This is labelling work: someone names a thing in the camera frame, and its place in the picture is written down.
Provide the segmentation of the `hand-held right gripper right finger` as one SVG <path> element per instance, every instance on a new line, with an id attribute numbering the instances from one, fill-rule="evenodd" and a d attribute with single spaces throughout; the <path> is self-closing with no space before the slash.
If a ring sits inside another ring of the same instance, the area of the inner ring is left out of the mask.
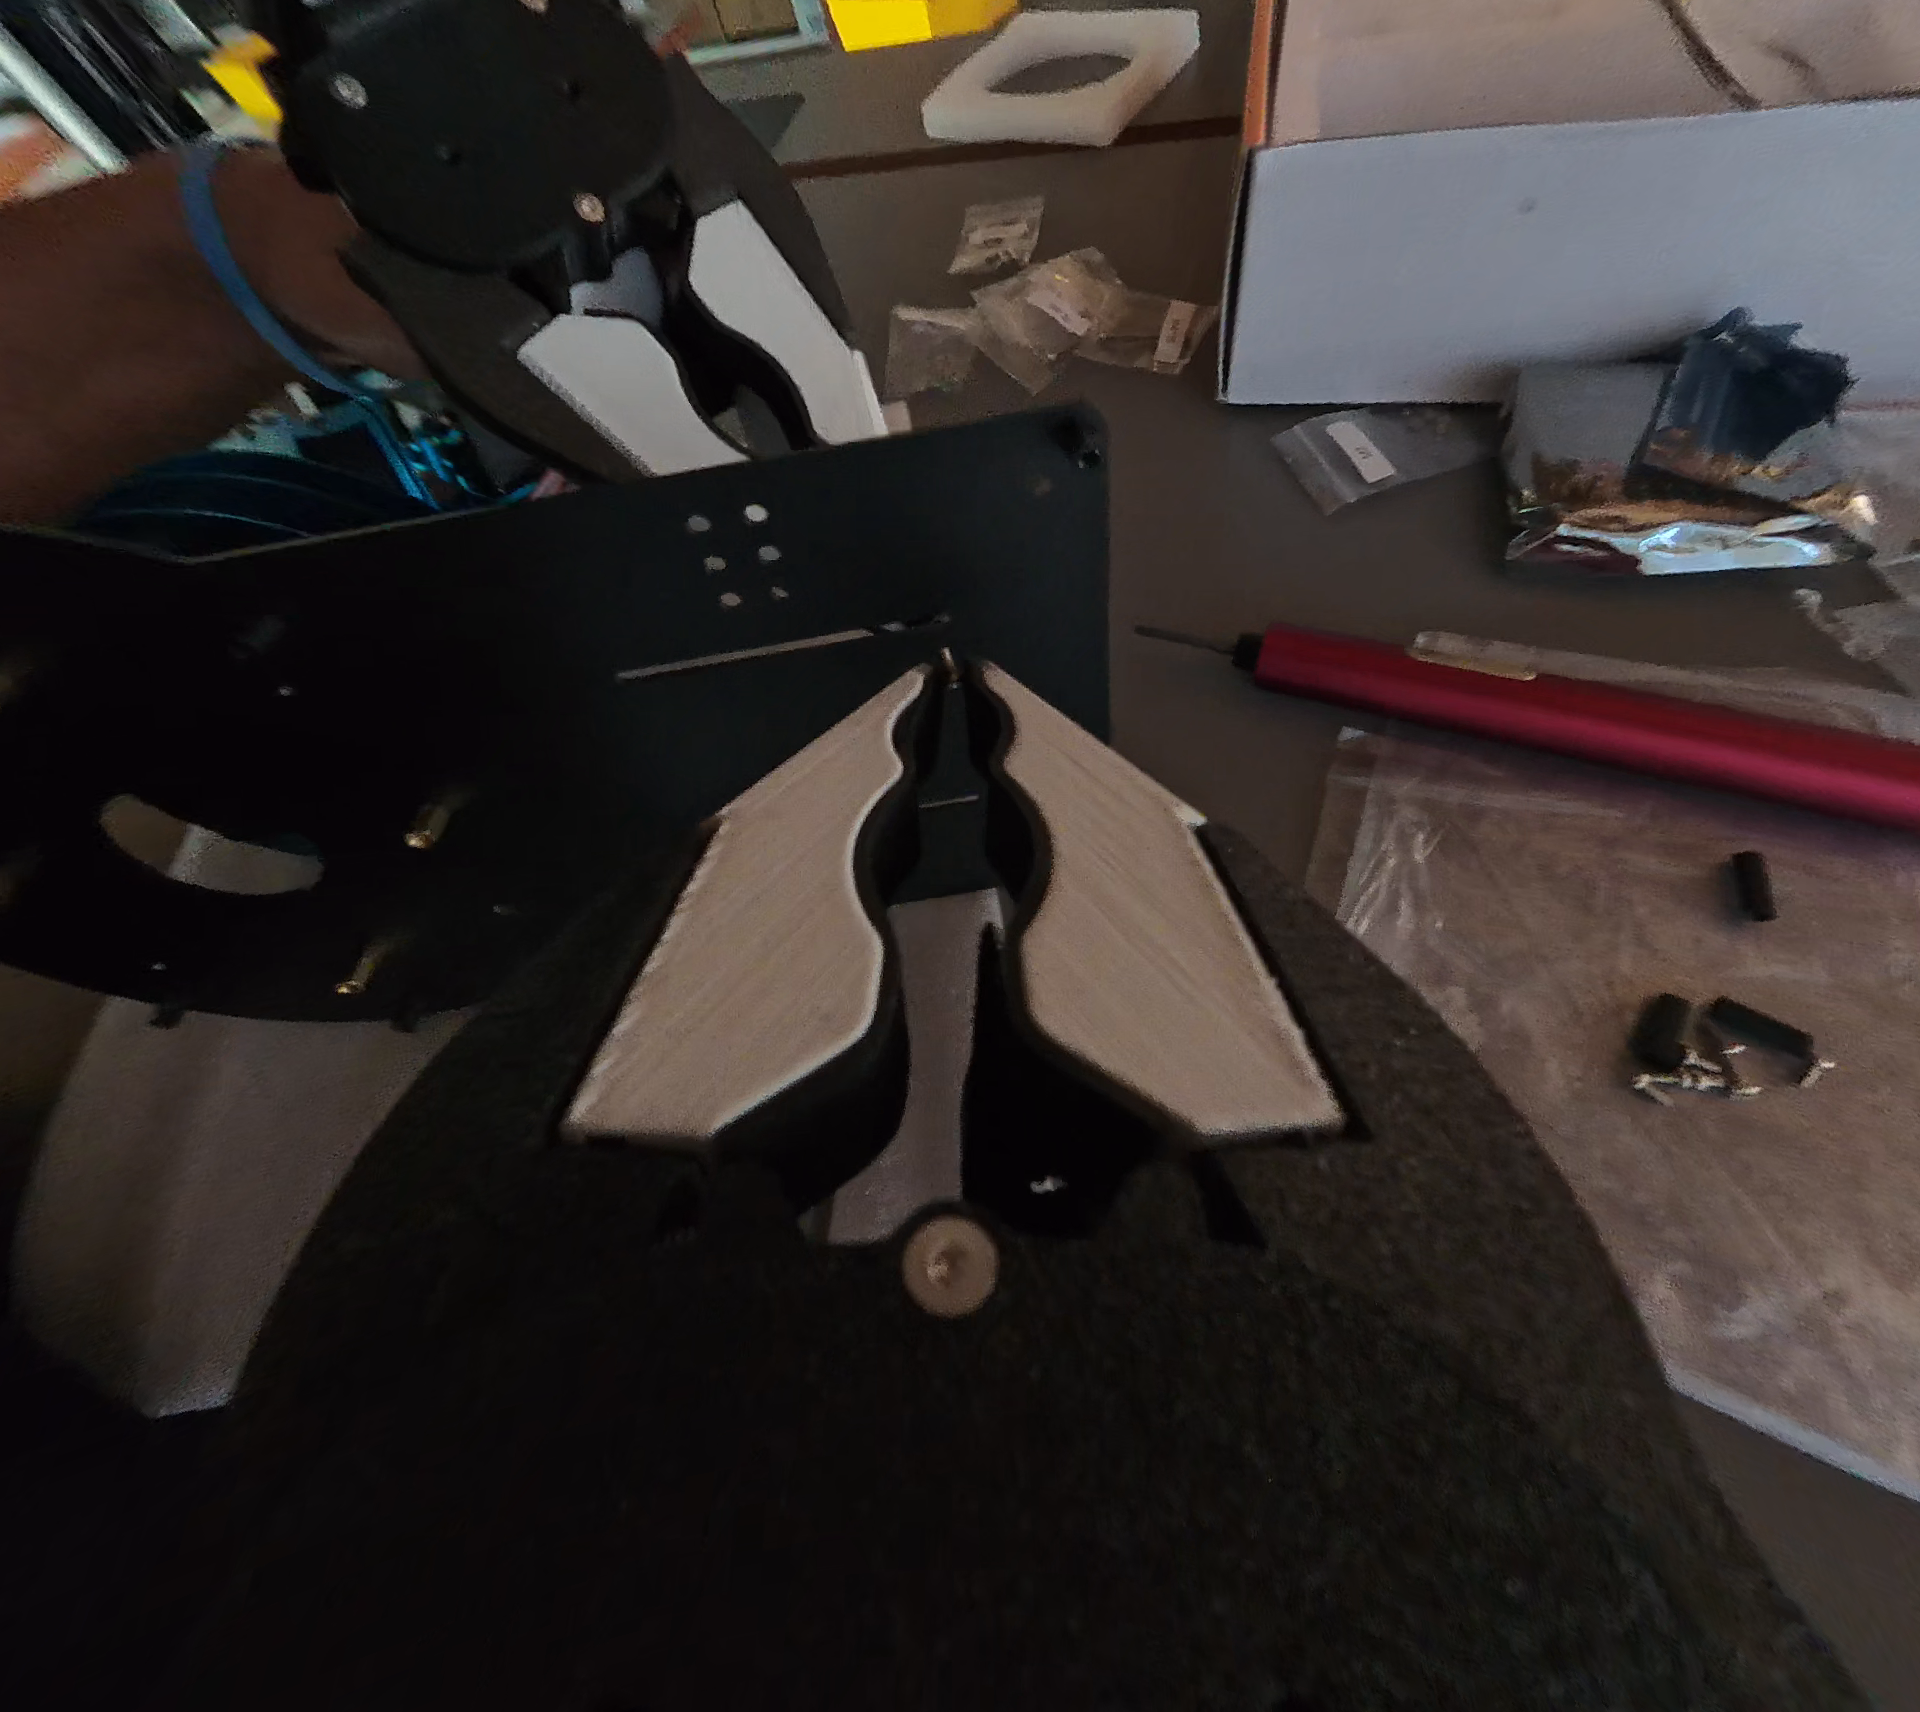
<path id="1" fill-rule="evenodd" d="M 1201 841 L 1209 820 L 1007 669 L 969 669 L 1007 866 L 1011 1001 L 1038 1046 L 1185 1146 L 1329 1136 L 1344 1106 Z"/>

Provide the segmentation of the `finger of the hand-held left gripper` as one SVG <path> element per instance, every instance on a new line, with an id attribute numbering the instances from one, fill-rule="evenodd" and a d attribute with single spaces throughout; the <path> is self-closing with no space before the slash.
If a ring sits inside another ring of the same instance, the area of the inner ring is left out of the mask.
<path id="1" fill-rule="evenodd" d="M 517 363 L 649 477 L 751 461 L 701 415 L 682 363 L 636 318 L 553 314 Z"/>
<path id="2" fill-rule="evenodd" d="M 723 393 L 758 396 L 790 448 L 887 436 L 844 294 L 803 196 L 696 73 L 667 76 L 670 177 L 689 222 L 670 318 Z"/>

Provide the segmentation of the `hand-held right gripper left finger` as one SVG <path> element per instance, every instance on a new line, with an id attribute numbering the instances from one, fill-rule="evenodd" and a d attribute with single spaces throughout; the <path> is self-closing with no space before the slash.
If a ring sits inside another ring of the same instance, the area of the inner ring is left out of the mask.
<path id="1" fill-rule="evenodd" d="M 911 668 L 715 819 L 565 1110 L 576 1141 L 710 1152 L 878 1040 L 895 966 L 883 841 L 914 806 Z"/>

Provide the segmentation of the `blue hobby robot arm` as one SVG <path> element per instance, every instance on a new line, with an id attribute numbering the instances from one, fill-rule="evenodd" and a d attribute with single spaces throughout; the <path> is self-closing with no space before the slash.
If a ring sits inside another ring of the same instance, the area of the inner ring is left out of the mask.
<path id="1" fill-rule="evenodd" d="M 476 1005 L 945 651 L 1110 733 L 1069 402 L 168 561 L 6 532 L 6 966 L 158 1007 Z"/>

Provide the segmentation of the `white foam insert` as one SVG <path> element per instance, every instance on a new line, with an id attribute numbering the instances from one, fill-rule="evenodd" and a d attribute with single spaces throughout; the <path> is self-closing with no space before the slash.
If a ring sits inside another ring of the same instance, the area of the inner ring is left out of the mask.
<path id="1" fill-rule="evenodd" d="M 1020 11 L 926 97 L 926 136 L 936 143 L 1111 147 L 1199 45 L 1201 16 L 1190 8 Z M 1114 60 L 1116 69 L 1069 91 L 1011 91 L 1011 80 L 1032 67 L 1076 60 Z"/>

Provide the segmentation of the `red screwdriver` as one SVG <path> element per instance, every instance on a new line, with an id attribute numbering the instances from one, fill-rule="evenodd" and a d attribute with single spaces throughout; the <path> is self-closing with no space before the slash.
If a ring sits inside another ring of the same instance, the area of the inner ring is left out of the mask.
<path id="1" fill-rule="evenodd" d="M 1157 624 L 1136 632 L 1222 656 L 1269 692 L 1918 833 L 1918 749 L 1905 740 L 1564 675 L 1507 675 L 1283 621 L 1234 640 Z"/>

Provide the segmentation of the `large clear zip bag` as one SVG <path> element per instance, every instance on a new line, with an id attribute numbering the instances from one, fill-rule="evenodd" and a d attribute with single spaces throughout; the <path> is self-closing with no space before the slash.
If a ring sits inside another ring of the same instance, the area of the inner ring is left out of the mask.
<path id="1" fill-rule="evenodd" d="M 1500 744 L 1344 730 L 1310 892 L 1426 996 L 1597 1223 L 1674 1388 L 1916 1498 L 1916 839 Z M 1782 917 L 1726 860 L 1759 848 Z M 1636 1012 L 1812 1031 L 1812 1090 L 1630 1088 Z"/>

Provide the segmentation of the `cluster of small screws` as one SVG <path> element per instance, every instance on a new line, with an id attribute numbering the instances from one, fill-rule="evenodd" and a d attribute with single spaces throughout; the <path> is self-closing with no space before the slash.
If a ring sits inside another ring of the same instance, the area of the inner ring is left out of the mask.
<path id="1" fill-rule="evenodd" d="M 1791 1067 L 1783 1090 L 1812 1090 L 1823 1075 L 1835 1072 L 1835 1062 L 1822 1055 Z M 1706 1058 L 1686 1058 L 1669 1068 L 1653 1068 L 1633 1075 L 1630 1088 L 1653 1103 L 1669 1103 L 1672 1096 L 1719 1096 L 1726 1100 L 1752 1100 L 1771 1090 L 1766 1083 L 1756 1083 L 1744 1072 L 1744 1060 L 1736 1055 L 1726 1062 L 1707 1062 Z"/>

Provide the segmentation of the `narrow clear sleeve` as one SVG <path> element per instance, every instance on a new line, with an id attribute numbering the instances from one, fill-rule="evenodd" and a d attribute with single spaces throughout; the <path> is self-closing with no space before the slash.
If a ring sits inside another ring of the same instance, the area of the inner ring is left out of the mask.
<path id="1" fill-rule="evenodd" d="M 1613 688 L 1668 692 L 1764 717 L 1848 724 L 1884 739 L 1916 739 L 1918 701 L 1785 668 L 1666 668 L 1618 656 L 1487 640 L 1426 630 L 1416 658 L 1487 675 L 1557 675 Z"/>

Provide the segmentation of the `white foam sheet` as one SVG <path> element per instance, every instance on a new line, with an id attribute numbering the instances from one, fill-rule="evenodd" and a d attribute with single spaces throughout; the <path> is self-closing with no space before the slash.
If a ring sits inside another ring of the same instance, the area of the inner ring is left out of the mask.
<path id="1" fill-rule="evenodd" d="M 636 1349 L 662 1252 L 800 1246 L 759 1169 L 563 1136 L 649 922 L 593 904 L 414 1033 L 112 1010 L 35 1152 L 13 1315 L 145 1418 L 299 1434 Z"/>

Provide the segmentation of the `silver foil bag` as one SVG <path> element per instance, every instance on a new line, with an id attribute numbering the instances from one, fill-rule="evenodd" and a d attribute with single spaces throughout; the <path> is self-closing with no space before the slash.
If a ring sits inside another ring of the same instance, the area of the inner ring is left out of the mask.
<path id="1" fill-rule="evenodd" d="M 1849 566 L 1883 513 L 1843 423 L 1849 363 L 1749 311 L 1653 357 L 1538 363 L 1505 417 L 1505 562 L 1694 577 Z"/>

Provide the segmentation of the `orange cardboard box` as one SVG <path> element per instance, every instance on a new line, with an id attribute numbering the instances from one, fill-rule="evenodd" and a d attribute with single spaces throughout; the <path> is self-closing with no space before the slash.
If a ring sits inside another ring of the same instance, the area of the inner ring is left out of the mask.
<path id="1" fill-rule="evenodd" d="M 1264 0 L 1237 407 L 1493 402 L 1733 307 L 1914 405 L 1916 0 Z"/>

